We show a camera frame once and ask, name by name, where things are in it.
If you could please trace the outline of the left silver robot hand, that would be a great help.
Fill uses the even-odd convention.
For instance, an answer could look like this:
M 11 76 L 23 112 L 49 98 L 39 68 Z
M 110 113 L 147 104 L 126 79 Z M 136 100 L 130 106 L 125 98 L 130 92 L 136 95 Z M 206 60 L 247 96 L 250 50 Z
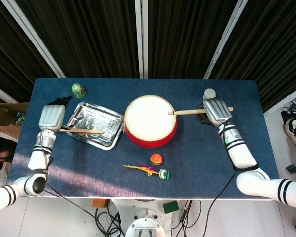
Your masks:
M 72 98 L 72 96 L 56 98 L 45 105 L 40 116 L 39 128 L 57 132 L 62 127 L 65 109 Z

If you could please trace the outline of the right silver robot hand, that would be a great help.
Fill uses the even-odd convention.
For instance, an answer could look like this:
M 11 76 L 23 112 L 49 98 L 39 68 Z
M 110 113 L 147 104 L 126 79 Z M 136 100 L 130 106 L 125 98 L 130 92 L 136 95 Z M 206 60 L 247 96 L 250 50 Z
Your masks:
M 199 122 L 203 125 L 219 127 L 233 118 L 225 101 L 219 97 L 203 100 L 198 109 L 205 110 L 204 114 L 198 114 Z

